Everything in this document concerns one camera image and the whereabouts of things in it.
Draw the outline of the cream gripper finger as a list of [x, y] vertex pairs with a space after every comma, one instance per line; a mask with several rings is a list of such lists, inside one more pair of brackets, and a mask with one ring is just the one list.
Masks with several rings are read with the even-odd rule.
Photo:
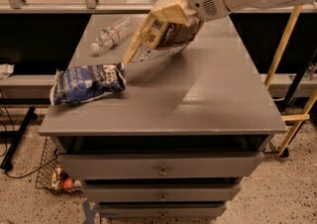
[[122, 59], [123, 65], [126, 65], [133, 58], [139, 46], [141, 45], [143, 38], [146, 36], [148, 30], [155, 20], [155, 16], [152, 13], [149, 13], [139, 26]]

